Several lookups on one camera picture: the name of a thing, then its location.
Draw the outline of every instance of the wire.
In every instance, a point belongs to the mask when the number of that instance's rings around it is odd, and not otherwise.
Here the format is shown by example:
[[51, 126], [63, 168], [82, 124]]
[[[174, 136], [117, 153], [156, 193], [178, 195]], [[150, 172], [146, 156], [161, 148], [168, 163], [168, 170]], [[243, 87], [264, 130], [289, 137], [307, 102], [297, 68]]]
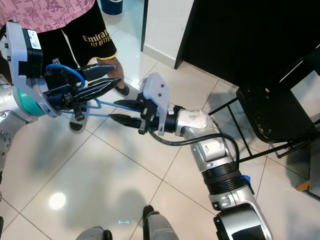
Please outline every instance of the wire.
[[[64, 114], [75, 114], [73, 111], [62, 111]], [[109, 117], [109, 114], [99, 114], [99, 113], [90, 113], [90, 112], [82, 112], [85, 116], [94, 116], [94, 117]]]
[[72, 73], [73, 75], [75, 75], [81, 81], [81, 84], [79, 86], [77, 86], [78, 89], [82, 89], [86, 85], [86, 81], [85, 81], [84, 77], [81, 76], [81, 74], [78, 73], [76, 70], [74, 70], [68, 66], [65, 66], [62, 64], [49, 64], [45, 67], [45, 71], [49, 71], [50, 69], [54, 69], [54, 68], [64, 68], [69, 73]]
[[236, 143], [236, 141], [233, 139], [233, 137], [225, 134], [225, 133], [214, 133], [214, 134], [208, 134], [205, 136], [200, 136], [200, 137], [196, 137], [193, 139], [189, 139], [189, 140], [184, 140], [184, 141], [167, 141], [159, 136], [157, 136], [152, 129], [149, 129], [149, 132], [151, 134], [151, 136], [156, 139], [157, 141], [159, 141], [162, 144], [166, 144], [166, 145], [170, 145], [170, 146], [184, 146], [184, 145], [189, 145], [189, 144], [195, 144], [198, 142], [202, 142], [208, 139], [215, 139], [215, 138], [224, 138], [224, 139], [228, 139], [234, 146], [234, 150], [235, 150], [235, 163], [236, 163], [236, 168], [239, 169], [239, 162], [240, 162], [240, 153], [239, 153], [239, 148], [238, 145]]
[[128, 106], [122, 106], [122, 105], [111, 103], [111, 102], [107, 102], [107, 101], [100, 101], [100, 103], [104, 104], [104, 105], [109, 105], [109, 106], [112, 106], [112, 107], [117, 107], [117, 108], [129, 110], [129, 111], [141, 113], [140, 110], [135, 109], [135, 108], [131, 108], [131, 107], [128, 107]]

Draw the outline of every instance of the blue tube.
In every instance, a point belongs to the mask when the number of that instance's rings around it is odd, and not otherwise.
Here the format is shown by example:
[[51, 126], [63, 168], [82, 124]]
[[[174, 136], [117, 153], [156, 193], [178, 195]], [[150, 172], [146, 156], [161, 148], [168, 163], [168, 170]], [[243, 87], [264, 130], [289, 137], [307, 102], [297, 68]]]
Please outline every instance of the blue tube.
[[100, 100], [97, 99], [97, 98], [94, 98], [93, 100], [95, 100], [97, 106], [92, 106], [92, 105], [81, 105], [81, 107], [84, 107], [84, 108], [88, 108], [88, 109], [101, 109], [102, 106], [101, 106], [101, 103], [100, 103]]
[[114, 104], [114, 103], [107, 102], [107, 101], [100, 101], [100, 103], [101, 103], [101, 104], [104, 104], [104, 105], [109, 105], [109, 106], [112, 106], [112, 107], [117, 107], [117, 108], [129, 110], [129, 111], [141, 113], [140, 110], [137, 110], [137, 109], [134, 109], [134, 108], [131, 108], [131, 107], [127, 107], [127, 106], [122, 106], [122, 105], [119, 105], [119, 104]]
[[[73, 111], [62, 111], [64, 114], [75, 114]], [[109, 114], [98, 114], [98, 113], [90, 113], [90, 112], [82, 112], [85, 116], [94, 116], [94, 117], [109, 117]]]
[[64, 68], [69, 73], [72, 73], [73, 75], [75, 75], [81, 81], [81, 84], [79, 86], [77, 86], [78, 89], [82, 89], [86, 85], [86, 81], [85, 81], [84, 77], [81, 76], [80, 73], [78, 73], [76, 70], [72, 69], [71, 67], [68, 67], [68, 66], [65, 66], [62, 64], [49, 64], [45, 67], [45, 71], [48, 72], [49, 69], [54, 69], [54, 68]]

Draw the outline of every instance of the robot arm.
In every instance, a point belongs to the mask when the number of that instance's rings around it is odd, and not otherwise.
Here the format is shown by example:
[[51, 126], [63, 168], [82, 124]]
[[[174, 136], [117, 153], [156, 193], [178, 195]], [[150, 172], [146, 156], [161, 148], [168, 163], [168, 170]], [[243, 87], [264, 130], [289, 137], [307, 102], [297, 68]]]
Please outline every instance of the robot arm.
[[[124, 115], [111, 115], [115, 121], [129, 127], [139, 128], [140, 134], [150, 134], [161, 143], [171, 146], [190, 144], [194, 159], [209, 190], [209, 199], [215, 210], [220, 211], [213, 219], [219, 240], [271, 240], [267, 222], [256, 202], [250, 183], [239, 171], [239, 150], [234, 139], [220, 131], [219, 125], [207, 113], [189, 111], [175, 106], [168, 111], [169, 88], [158, 73], [151, 73], [142, 85], [137, 101], [121, 100], [117, 103], [137, 108], [141, 119]], [[164, 132], [184, 137], [186, 141], [170, 142], [158, 137]], [[225, 139], [235, 148], [232, 158]], [[164, 217], [151, 214], [149, 239], [163, 231], [172, 232], [170, 224], [162, 229]]]
[[109, 64], [76, 70], [50, 64], [41, 76], [42, 51], [37, 33], [23, 29], [19, 23], [7, 22], [0, 30], [0, 39], [5, 34], [13, 86], [0, 91], [0, 182], [13, 138], [25, 124], [44, 115], [56, 118], [64, 110], [73, 110], [76, 119], [83, 120], [80, 106], [102, 96], [121, 80], [120, 77], [96, 80], [115, 68]]
[[[22, 29], [18, 23], [7, 22], [6, 30], [0, 30], [0, 39], [6, 31], [8, 62], [13, 86], [0, 91], [0, 175], [5, 166], [7, 152], [15, 134], [25, 124], [48, 115], [58, 117], [63, 110], [73, 110], [77, 120], [84, 118], [80, 106], [88, 100], [102, 96], [121, 79], [99, 79], [114, 66], [94, 64], [76, 70], [50, 64], [44, 77], [40, 75], [42, 52], [35, 31]], [[188, 111], [175, 106], [169, 109], [169, 87], [157, 73], [144, 81], [137, 100], [115, 102], [141, 111], [141, 118], [122, 114], [111, 114], [115, 121], [133, 128], [140, 134], [149, 132], [156, 140], [172, 146], [190, 144], [194, 159], [209, 190], [209, 199], [215, 210], [214, 218], [220, 240], [271, 240], [260, 208], [253, 196], [248, 181], [239, 171], [239, 150], [235, 141], [219, 130], [218, 124], [202, 111]], [[182, 142], [170, 142], [158, 137], [165, 132], [184, 137]], [[230, 154], [225, 139], [230, 140], [236, 150], [236, 159]], [[159, 221], [156, 214], [150, 219], [150, 236], [157, 232], [162, 239], [170, 224]], [[104, 231], [93, 229], [96, 239], [104, 238]]]

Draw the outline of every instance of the person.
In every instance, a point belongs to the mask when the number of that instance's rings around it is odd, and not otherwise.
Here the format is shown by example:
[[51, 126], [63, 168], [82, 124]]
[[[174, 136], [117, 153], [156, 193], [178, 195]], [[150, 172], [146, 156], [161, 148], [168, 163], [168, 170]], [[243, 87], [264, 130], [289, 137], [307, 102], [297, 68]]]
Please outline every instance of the person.
[[[123, 96], [129, 94], [123, 68], [116, 58], [117, 48], [106, 29], [97, 0], [0, 0], [0, 24], [12, 18], [22, 28], [37, 32], [42, 49], [42, 73], [52, 63], [76, 69], [78, 65], [82, 67], [97, 60], [115, 65], [108, 76], [121, 77], [115, 90]], [[69, 128], [81, 132], [86, 120], [77, 122], [73, 116]]]

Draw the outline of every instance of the chair leg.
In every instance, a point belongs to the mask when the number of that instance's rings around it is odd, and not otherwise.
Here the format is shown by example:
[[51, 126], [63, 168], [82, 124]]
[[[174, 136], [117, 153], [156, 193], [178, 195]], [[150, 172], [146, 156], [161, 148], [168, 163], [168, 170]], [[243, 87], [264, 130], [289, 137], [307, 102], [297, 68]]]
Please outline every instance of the chair leg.
[[310, 185], [310, 180], [307, 180], [307, 181], [304, 181], [303, 183], [299, 184], [298, 186], [296, 186], [295, 189], [298, 192], [302, 192], [302, 191], [308, 190], [309, 185]]
[[226, 106], [229, 106], [230, 104], [234, 103], [235, 101], [237, 101], [238, 98], [234, 98], [231, 101], [228, 101], [227, 103], [223, 104], [222, 106], [218, 107], [217, 109], [213, 110], [212, 112], [209, 112], [209, 116], [211, 116], [212, 114], [215, 114], [216, 112], [219, 112], [221, 109], [224, 109]]

